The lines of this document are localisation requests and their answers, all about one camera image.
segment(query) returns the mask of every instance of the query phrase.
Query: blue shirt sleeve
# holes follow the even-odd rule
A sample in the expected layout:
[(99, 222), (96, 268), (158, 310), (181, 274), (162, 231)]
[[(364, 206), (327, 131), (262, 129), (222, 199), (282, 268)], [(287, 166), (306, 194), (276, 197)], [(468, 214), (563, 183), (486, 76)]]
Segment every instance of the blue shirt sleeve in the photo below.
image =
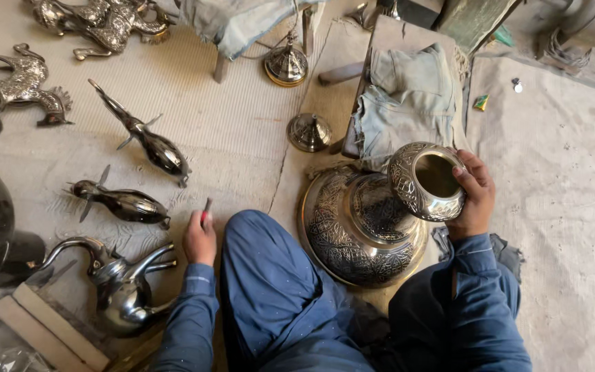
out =
[(188, 265), (150, 371), (210, 371), (218, 308), (213, 267), (202, 263)]
[(453, 241), (451, 365), (461, 371), (531, 371), (532, 362), (500, 288), (488, 234)]

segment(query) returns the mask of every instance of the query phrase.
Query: man's right hand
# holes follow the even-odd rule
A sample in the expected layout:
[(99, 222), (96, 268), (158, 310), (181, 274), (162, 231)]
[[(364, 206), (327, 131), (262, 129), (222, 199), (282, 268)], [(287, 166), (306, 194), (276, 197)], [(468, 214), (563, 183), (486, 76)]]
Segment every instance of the man's right hand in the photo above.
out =
[(456, 181), (467, 191), (467, 199), (461, 214), (446, 222), (451, 241), (487, 233), (495, 204), (495, 183), (486, 165), (475, 154), (464, 149), (458, 150), (457, 154), (469, 172), (460, 167), (452, 170)]
[(217, 254), (217, 236), (213, 229), (213, 218), (206, 212), (206, 219), (201, 227), (202, 210), (195, 210), (190, 217), (190, 223), (182, 233), (182, 249), (187, 256), (188, 264), (215, 264)]

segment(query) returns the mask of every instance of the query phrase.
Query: engraved brass vase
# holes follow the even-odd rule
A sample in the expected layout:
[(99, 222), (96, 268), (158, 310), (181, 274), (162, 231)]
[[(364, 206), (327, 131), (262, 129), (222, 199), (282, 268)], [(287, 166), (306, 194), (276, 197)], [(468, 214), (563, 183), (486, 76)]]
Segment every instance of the engraved brass vase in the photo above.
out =
[(465, 167), (449, 149), (428, 142), (400, 148), (388, 174), (351, 165), (316, 177), (301, 201), (302, 244), (330, 275), (351, 286), (387, 287), (421, 262), (426, 221), (458, 216), (466, 194), (451, 170)]

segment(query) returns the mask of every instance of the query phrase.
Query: person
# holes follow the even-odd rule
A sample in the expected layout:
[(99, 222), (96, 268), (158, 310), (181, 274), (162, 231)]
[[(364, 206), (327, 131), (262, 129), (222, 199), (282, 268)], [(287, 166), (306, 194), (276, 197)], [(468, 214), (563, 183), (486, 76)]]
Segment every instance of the person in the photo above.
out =
[[(520, 288), (496, 261), (488, 235), (494, 183), (478, 157), (458, 156), (469, 172), (452, 171), (467, 191), (461, 214), (446, 223), (454, 254), (403, 283), (388, 317), (347, 294), (268, 215), (233, 216), (220, 266), (229, 370), (531, 371), (515, 323)], [(190, 264), (154, 372), (211, 368), (216, 235), (210, 215), (201, 227), (201, 213), (194, 211), (185, 231)]]

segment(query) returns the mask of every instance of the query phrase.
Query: grey cloth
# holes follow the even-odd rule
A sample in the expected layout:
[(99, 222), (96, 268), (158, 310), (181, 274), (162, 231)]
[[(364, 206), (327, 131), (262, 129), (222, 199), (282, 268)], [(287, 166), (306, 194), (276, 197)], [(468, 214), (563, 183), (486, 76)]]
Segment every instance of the grey cloth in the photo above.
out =
[[(430, 234), (440, 249), (439, 260), (448, 260), (453, 253), (453, 246), (449, 240), (449, 230), (447, 230), (447, 226), (436, 227)], [(500, 235), (490, 234), (490, 237), (492, 253), (495, 254), (495, 259), (511, 271), (518, 280), (518, 283), (522, 283), (522, 280), (520, 280), (520, 264), (525, 262), (525, 258), (523, 258), (520, 249), (509, 246), (508, 241), (500, 238)]]
[[(295, 2), (299, 7), (319, 0)], [(293, 0), (182, 0), (179, 19), (203, 42), (213, 42), (220, 54), (234, 60), (294, 11)]]
[(413, 53), (374, 50), (370, 78), (353, 115), (366, 169), (384, 172), (394, 152), (410, 142), (453, 146), (451, 121), (461, 93), (438, 43)]

